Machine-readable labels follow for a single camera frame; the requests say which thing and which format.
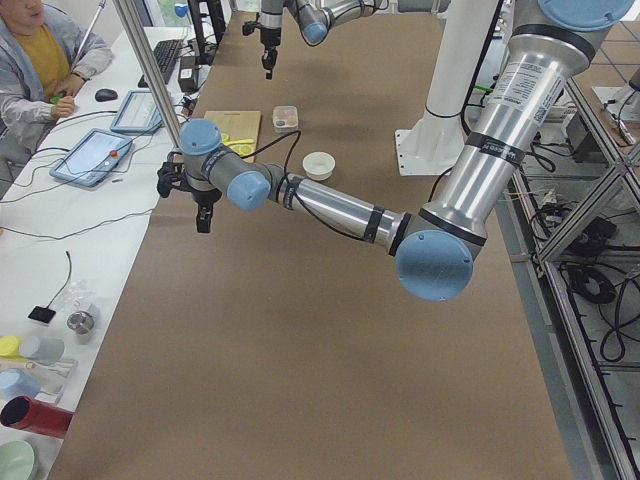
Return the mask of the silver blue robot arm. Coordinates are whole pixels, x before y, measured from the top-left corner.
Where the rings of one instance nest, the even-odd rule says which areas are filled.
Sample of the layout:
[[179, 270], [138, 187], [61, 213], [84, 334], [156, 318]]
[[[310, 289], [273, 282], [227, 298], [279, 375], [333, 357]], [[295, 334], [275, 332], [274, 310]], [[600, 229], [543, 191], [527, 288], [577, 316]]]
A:
[[478, 119], [464, 111], [501, 12], [498, 1], [454, 1], [445, 26], [424, 114], [394, 138], [393, 173], [443, 174], [443, 189], [418, 212], [396, 213], [330, 188], [322, 175], [295, 174], [286, 164], [248, 162], [226, 146], [207, 119], [185, 122], [178, 161], [158, 173], [162, 197], [189, 193], [196, 227], [211, 227], [214, 204], [244, 211], [267, 201], [302, 211], [332, 231], [377, 244], [395, 260], [403, 287], [444, 301], [468, 285], [487, 239], [486, 220], [568, 80], [588, 69], [609, 30], [631, 10], [628, 1], [518, 1], [506, 62]]
[[265, 78], [271, 80], [277, 62], [277, 48], [281, 45], [285, 12], [297, 24], [303, 41], [310, 47], [316, 47], [335, 27], [386, 11], [392, 3], [396, 13], [440, 14], [450, 5], [450, 1], [260, 1], [255, 19], [243, 24], [242, 34], [249, 36], [256, 30], [260, 32], [260, 42], [264, 47], [261, 63]]

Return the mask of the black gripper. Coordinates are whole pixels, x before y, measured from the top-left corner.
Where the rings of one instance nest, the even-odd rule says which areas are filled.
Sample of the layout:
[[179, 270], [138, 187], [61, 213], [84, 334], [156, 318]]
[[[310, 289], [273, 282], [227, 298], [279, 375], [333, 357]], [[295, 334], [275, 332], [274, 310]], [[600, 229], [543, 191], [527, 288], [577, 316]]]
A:
[[265, 78], [271, 80], [277, 62], [277, 48], [281, 44], [281, 26], [269, 26], [257, 20], [247, 21], [242, 26], [244, 36], [253, 34], [255, 30], [260, 31], [260, 41], [264, 47], [261, 63], [265, 70]]
[[157, 171], [156, 190], [161, 198], [168, 198], [172, 190], [188, 192], [197, 204], [195, 217], [196, 231], [210, 233], [214, 205], [221, 199], [221, 191], [217, 188], [198, 190], [187, 180], [186, 170], [181, 163], [164, 162]]

